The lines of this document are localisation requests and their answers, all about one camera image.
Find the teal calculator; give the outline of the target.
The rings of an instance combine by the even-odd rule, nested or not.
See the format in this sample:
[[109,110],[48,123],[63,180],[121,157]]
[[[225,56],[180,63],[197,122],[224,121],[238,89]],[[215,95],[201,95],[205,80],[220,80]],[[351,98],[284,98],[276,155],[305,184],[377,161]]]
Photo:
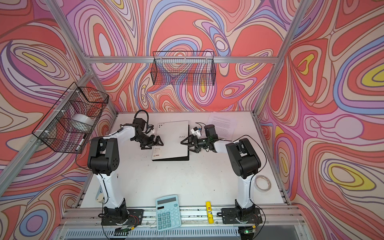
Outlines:
[[156,200],[157,230],[160,232],[179,228],[181,222],[181,210],[177,195],[169,195]]

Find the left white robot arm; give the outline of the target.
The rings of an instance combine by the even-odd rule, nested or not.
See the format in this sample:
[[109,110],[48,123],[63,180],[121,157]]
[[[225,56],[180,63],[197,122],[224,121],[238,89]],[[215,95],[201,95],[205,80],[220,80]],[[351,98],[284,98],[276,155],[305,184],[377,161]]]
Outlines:
[[120,164],[119,145],[126,141],[134,141],[140,144],[142,150],[163,146],[161,137],[155,136],[153,132],[153,126],[148,127],[146,121],[134,119],[133,123],[121,125],[112,134],[91,140],[88,168],[101,185],[104,217],[126,219],[129,216],[116,174]]

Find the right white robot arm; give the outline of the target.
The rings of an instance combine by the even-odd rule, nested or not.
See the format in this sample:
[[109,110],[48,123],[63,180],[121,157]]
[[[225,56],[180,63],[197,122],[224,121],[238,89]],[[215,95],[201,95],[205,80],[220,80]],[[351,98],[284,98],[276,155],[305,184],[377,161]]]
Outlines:
[[201,150],[227,154],[232,170],[239,180],[238,197],[235,199],[235,213],[238,218],[254,215],[256,205],[253,202],[251,184],[253,177],[261,169],[262,162],[250,139],[225,140],[218,136],[214,125],[204,126],[204,138],[200,137],[199,132],[198,128],[194,128],[191,135],[181,140],[181,145],[187,146],[190,152],[197,154]]

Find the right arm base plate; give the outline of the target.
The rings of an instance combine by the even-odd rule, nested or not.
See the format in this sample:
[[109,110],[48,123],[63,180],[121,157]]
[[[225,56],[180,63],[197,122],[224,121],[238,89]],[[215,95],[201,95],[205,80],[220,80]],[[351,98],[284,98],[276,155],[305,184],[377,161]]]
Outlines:
[[222,221],[224,224],[259,224],[263,223],[262,214],[259,208],[222,208]]

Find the printed paper sheet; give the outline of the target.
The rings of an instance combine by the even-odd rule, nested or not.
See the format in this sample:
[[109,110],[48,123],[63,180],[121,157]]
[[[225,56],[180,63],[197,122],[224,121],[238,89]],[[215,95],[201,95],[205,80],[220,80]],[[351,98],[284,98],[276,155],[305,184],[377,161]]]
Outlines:
[[226,113],[213,112],[208,119],[209,125],[214,125],[219,138],[231,140],[237,127],[237,120]]

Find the yellow glue stick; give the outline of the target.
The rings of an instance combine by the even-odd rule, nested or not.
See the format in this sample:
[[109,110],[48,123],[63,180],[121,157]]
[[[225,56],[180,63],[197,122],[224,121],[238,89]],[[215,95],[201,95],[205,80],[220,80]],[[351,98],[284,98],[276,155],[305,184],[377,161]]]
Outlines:
[[212,210],[212,204],[210,201],[206,202],[206,210],[207,210],[207,217],[209,224],[214,223],[214,217],[213,217],[213,210]]

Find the black marker in basket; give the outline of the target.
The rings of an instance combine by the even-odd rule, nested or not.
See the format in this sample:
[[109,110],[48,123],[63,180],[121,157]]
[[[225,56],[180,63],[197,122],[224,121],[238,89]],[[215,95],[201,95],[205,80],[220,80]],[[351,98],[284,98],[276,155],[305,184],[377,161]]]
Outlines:
[[80,143],[77,145],[77,147],[76,147],[76,151],[79,151],[81,148],[82,148],[82,145],[83,145],[83,143],[84,143],[84,141],[85,141],[85,138],[86,137],[83,137],[82,139],[81,139],[81,141],[80,141]]

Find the clear tape roll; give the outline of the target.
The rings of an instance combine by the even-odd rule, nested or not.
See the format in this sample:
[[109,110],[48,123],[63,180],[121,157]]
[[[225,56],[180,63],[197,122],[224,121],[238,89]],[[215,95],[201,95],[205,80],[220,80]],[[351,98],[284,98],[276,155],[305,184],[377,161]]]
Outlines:
[[255,179],[255,186],[260,192],[268,192],[272,188],[272,183],[268,177],[259,175]]

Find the black file folder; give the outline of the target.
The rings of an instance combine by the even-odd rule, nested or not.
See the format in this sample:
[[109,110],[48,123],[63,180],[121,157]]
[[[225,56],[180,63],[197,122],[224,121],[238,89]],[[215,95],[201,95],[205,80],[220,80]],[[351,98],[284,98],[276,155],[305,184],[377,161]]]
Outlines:
[[153,147],[152,161],[188,161],[190,159],[188,146],[182,145],[181,141],[189,136],[189,132],[188,121],[159,123],[156,133],[163,145]]

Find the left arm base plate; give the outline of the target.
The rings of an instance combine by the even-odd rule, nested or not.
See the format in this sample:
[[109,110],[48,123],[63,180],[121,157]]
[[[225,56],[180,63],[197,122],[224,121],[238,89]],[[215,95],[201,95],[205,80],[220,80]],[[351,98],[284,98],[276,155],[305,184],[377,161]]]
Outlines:
[[144,210],[128,209],[126,212],[118,210],[107,210],[107,213],[99,214],[101,225],[104,226],[131,226],[136,227],[142,224]]

